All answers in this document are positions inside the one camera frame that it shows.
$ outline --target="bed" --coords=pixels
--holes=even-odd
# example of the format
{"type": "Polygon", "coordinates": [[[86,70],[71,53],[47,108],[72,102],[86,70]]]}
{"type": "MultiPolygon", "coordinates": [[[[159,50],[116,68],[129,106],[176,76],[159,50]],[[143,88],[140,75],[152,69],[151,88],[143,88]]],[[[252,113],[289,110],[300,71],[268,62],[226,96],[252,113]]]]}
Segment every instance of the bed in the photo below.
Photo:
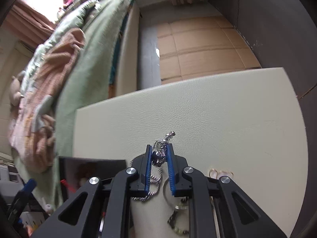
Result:
{"type": "MultiPolygon", "coordinates": [[[[60,23],[63,26],[71,18],[70,15],[73,15],[75,22],[71,27],[80,27],[84,31],[86,45],[53,105],[56,116],[56,157],[53,165],[42,173],[30,171],[23,164],[18,152],[12,149],[15,166],[23,180],[34,178],[37,182],[33,191],[35,198],[42,206],[45,201],[54,209],[63,203],[58,157],[73,155],[76,110],[137,89],[139,8],[134,0],[101,0],[96,4],[86,6],[76,17],[74,12],[77,10],[73,11],[60,23]]],[[[47,42],[50,48],[56,40],[47,42]]],[[[38,47],[42,54],[49,48],[38,47]]],[[[36,67],[33,64],[32,69],[28,65],[28,77],[31,78],[29,73],[36,72],[40,62],[36,67]]],[[[29,81],[24,79],[22,85],[26,88],[29,81]]]]}

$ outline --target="gray cloth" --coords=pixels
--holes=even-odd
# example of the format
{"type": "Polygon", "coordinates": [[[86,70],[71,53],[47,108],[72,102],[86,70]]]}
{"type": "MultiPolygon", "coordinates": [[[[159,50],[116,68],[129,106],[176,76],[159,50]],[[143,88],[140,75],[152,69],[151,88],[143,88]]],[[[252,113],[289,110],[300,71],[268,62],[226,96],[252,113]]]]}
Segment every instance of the gray cloth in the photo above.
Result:
{"type": "Polygon", "coordinates": [[[58,155],[73,155],[76,110],[108,98],[115,45],[131,1],[102,0],[101,12],[83,28],[86,46],[65,83],[56,108],[55,151],[58,155]]]}

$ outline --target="red object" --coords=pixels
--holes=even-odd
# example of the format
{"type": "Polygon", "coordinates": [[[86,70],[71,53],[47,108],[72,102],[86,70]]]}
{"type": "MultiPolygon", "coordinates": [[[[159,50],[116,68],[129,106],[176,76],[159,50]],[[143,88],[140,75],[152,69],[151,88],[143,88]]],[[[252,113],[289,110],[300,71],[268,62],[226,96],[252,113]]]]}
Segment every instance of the red object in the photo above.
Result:
{"type": "Polygon", "coordinates": [[[73,188],[71,185],[69,185],[65,179],[61,180],[61,184],[64,185],[70,192],[72,193],[76,192],[76,189],[73,188]]]}

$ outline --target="crumpled blanket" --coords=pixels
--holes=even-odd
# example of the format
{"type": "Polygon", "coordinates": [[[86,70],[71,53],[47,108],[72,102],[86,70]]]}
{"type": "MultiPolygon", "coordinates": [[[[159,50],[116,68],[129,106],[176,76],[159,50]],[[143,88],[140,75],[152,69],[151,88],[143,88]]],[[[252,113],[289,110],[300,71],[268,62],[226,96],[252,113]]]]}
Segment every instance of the crumpled blanket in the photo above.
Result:
{"type": "Polygon", "coordinates": [[[48,120],[54,99],[71,72],[84,46],[85,35],[80,28],[68,31],[61,41],[44,57],[44,62],[35,75],[34,85],[25,93],[19,105],[16,120],[12,120],[8,138],[25,166],[36,173],[52,165],[52,147],[48,149],[48,120]]]}

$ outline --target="dark wall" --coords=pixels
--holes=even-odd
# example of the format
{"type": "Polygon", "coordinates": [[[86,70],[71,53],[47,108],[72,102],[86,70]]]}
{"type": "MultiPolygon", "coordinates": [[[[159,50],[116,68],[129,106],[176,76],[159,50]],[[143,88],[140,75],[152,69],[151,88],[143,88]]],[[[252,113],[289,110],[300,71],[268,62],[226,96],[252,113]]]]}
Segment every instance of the dark wall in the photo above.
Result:
{"type": "MultiPolygon", "coordinates": [[[[209,2],[237,28],[263,68],[286,70],[297,95],[317,82],[315,0],[209,2]]],[[[300,100],[300,106],[306,126],[309,163],[305,198],[292,237],[300,234],[317,209],[317,88],[300,100]]]]}

